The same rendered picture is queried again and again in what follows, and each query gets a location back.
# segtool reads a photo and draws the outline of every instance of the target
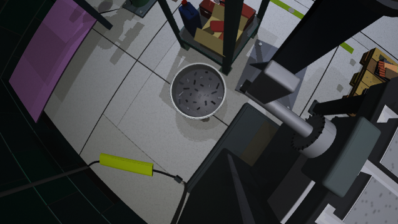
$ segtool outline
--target blue bottle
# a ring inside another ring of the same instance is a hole
[[[182,6],[180,6],[178,10],[183,19],[185,29],[188,30],[192,36],[195,36],[196,29],[202,28],[199,12],[186,0],[182,0]]]

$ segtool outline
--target purple panel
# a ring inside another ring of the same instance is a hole
[[[34,34],[9,82],[35,122],[95,22],[73,0],[57,0]]]

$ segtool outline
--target storage rack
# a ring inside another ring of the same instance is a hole
[[[261,25],[262,19],[264,17],[265,11],[268,8],[268,4],[270,0],[263,0],[260,5],[260,9],[258,10],[258,14],[255,15],[252,24],[245,30],[248,31],[248,36],[242,36],[241,44],[239,44],[238,48],[235,50],[236,39],[238,36],[238,28],[240,22],[240,16],[243,9],[243,0],[230,0],[229,2],[225,3],[225,14],[224,14],[224,42],[223,42],[223,55],[225,57],[218,56],[217,54],[213,53],[211,50],[206,49],[199,44],[195,44],[192,40],[189,40],[188,37],[184,37],[185,27],[181,30],[178,29],[177,23],[173,17],[173,13],[171,12],[166,0],[158,0],[159,5],[165,13],[165,16],[179,42],[180,46],[185,49],[189,50],[190,48],[195,49],[199,53],[203,54],[210,60],[214,61],[215,63],[221,66],[220,71],[224,75],[228,75],[229,72],[232,70],[232,63],[237,59],[238,55],[242,51],[242,49],[246,46],[248,40],[256,36],[258,32],[258,28]]]

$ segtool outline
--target red toolbox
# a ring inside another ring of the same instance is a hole
[[[210,19],[210,17],[213,14],[214,4],[215,3],[210,1],[210,0],[203,0],[199,4],[200,14],[202,16],[204,16],[205,18]],[[245,28],[243,30],[246,30],[246,28],[253,22],[255,13],[256,13],[256,10],[254,10],[250,6],[246,5],[245,3],[243,4],[242,16],[248,18],[246,26],[245,26]]]

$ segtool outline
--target green floor tape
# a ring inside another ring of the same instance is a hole
[[[270,0],[270,2],[276,4],[277,6],[281,7],[282,9],[284,9],[286,11],[288,11],[291,8],[290,6],[286,5],[285,3],[283,3],[282,1],[279,1],[279,0]],[[294,13],[292,13],[292,14],[299,19],[302,19],[304,17],[304,15],[302,13],[298,12],[295,9],[294,9]],[[351,46],[349,46],[345,42],[340,44],[340,46],[342,48],[344,48],[346,51],[348,51],[350,54],[352,54],[352,52],[354,52],[354,49],[351,48]]]

